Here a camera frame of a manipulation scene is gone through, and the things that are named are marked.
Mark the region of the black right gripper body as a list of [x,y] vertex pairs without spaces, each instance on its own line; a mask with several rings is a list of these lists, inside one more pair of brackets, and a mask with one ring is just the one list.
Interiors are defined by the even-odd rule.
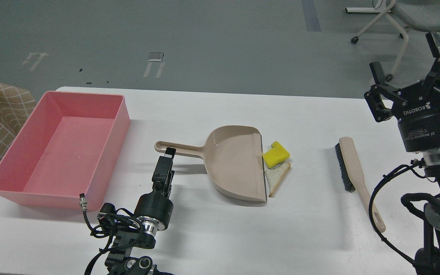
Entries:
[[428,89],[414,83],[396,90],[401,101],[394,101],[392,114],[407,152],[440,148],[440,85]]

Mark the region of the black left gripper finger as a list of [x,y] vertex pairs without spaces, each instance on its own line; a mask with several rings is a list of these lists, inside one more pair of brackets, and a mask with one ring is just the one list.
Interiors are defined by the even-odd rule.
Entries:
[[152,174],[152,189],[155,191],[171,191],[171,182],[175,171],[173,171],[173,158],[176,149],[168,147],[164,155],[159,157],[157,165]]

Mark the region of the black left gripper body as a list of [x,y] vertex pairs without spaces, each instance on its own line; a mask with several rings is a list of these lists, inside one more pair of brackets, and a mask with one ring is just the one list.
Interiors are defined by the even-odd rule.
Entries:
[[171,182],[159,181],[152,183],[152,191],[143,194],[137,203],[133,216],[141,219],[154,220],[159,224],[159,231],[166,230],[169,226],[173,211],[173,203],[169,199]]

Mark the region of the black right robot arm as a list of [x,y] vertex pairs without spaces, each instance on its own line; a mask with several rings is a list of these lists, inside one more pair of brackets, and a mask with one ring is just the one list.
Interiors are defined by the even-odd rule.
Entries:
[[[396,117],[398,129],[405,146],[411,153],[422,153],[423,158],[402,164],[384,175],[375,187],[369,200],[372,210],[374,199],[381,188],[396,176],[415,168],[423,168],[420,178],[434,179],[440,188],[440,45],[435,43],[435,35],[426,34],[426,39],[435,61],[425,79],[404,88],[396,88],[386,83],[378,61],[370,63],[374,84],[365,93],[365,100],[377,122]],[[407,210],[423,221],[423,248],[414,258],[397,249],[383,236],[381,240],[408,261],[418,275],[440,275],[440,193],[407,193],[401,197]]]

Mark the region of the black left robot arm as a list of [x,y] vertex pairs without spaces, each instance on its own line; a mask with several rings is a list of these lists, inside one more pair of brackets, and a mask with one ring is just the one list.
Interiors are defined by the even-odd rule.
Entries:
[[91,226],[87,216],[87,198],[79,195],[79,206],[84,221],[94,238],[106,238],[101,248],[87,265],[84,273],[90,275],[98,259],[106,255],[105,267],[109,275],[160,275],[157,265],[149,256],[132,257],[134,248],[154,249],[158,231],[166,230],[173,212],[170,200],[174,176],[173,158],[176,149],[168,147],[160,156],[152,174],[152,191],[143,194],[134,211],[117,209],[104,203],[97,214],[98,224]]

